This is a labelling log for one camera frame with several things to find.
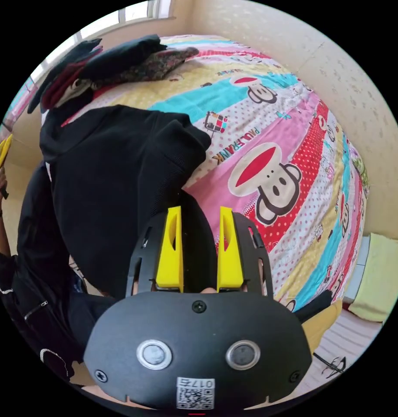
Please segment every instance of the yellow towel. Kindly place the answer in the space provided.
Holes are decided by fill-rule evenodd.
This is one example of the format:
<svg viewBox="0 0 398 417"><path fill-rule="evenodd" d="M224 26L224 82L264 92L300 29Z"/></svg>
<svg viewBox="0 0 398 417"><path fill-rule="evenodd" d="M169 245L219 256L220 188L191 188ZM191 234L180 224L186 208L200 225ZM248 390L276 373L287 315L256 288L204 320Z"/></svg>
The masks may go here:
<svg viewBox="0 0 398 417"><path fill-rule="evenodd" d="M323 334L336 321L341 311L342 301L339 300L302 324L312 355L319 346Z"/></svg>
<svg viewBox="0 0 398 417"><path fill-rule="evenodd" d="M398 298L398 241L371 233L367 263L349 311L384 322Z"/></svg>

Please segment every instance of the colorful striped bedsheet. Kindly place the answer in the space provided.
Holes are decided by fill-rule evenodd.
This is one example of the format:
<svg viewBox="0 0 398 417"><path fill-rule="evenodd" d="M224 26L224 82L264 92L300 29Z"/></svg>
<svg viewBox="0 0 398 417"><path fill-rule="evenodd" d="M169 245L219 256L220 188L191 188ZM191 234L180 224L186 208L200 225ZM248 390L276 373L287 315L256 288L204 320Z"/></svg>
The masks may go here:
<svg viewBox="0 0 398 417"><path fill-rule="evenodd" d="M343 297L361 244L366 196L359 158L328 106L275 60L219 36L173 36L200 53L162 81L105 91L90 109L117 104L186 113L212 137L184 189L215 243L220 206L256 225L269 253L274 296L297 310L330 289Z"/></svg>

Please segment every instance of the screw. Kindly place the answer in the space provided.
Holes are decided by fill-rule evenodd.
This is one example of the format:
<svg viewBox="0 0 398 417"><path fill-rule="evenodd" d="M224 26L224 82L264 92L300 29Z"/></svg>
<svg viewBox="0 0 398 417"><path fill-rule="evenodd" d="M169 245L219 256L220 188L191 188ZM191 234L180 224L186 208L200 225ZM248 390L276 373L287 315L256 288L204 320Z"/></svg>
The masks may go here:
<svg viewBox="0 0 398 417"><path fill-rule="evenodd" d="M289 381L293 384L300 378L300 371L294 371L289 378Z"/></svg>
<svg viewBox="0 0 398 417"><path fill-rule="evenodd" d="M95 371L95 377L99 382L105 383L108 381L108 377L106 376L106 374L99 369Z"/></svg>
<svg viewBox="0 0 398 417"><path fill-rule="evenodd" d="M195 313L200 314L206 310L206 304L203 301L198 300L192 304L191 308Z"/></svg>

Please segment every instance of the dark red cloth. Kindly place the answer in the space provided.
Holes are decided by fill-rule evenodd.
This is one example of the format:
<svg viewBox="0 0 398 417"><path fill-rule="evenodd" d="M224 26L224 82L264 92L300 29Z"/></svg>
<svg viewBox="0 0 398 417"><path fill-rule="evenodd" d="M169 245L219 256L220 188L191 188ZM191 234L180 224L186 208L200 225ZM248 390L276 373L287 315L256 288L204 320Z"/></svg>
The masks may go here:
<svg viewBox="0 0 398 417"><path fill-rule="evenodd" d="M78 79L86 63L94 56L99 55L102 50L103 48L100 47L93 50L93 53L87 59L67 65L41 96L40 102L43 112L52 109L58 103L68 87Z"/></svg>

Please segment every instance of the beige wall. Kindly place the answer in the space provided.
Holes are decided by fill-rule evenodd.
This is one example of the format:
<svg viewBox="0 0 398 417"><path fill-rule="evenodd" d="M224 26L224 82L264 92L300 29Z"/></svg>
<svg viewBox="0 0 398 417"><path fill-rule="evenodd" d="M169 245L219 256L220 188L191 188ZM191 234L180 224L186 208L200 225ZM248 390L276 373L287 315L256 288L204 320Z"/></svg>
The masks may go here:
<svg viewBox="0 0 398 417"><path fill-rule="evenodd" d="M31 178L32 170L12 164L10 155L5 163L9 193L8 199L2 203L3 222L7 231L11 253L16 253L16 239L18 237L18 221L25 189Z"/></svg>
<svg viewBox="0 0 398 417"><path fill-rule="evenodd" d="M196 0L187 27L261 50L313 88L365 161L371 182L365 234L398 237L398 126L378 89L344 50L303 21L246 0Z"/></svg>
<svg viewBox="0 0 398 417"><path fill-rule="evenodd" d="M102 45L104 49L108 49L151 33L156 33L159 36L185 34L187 18L190 16L192 7L193 1L191 0L173 0L171 3L172 18L139 22L116 29L102 36ZM31 168L41 161L42 155L38 145L40 127L41 113L39 108L35 109L32 114L25 111L19 117L13 129L13 144L10 149L10 159L13 163Z"/></svg>

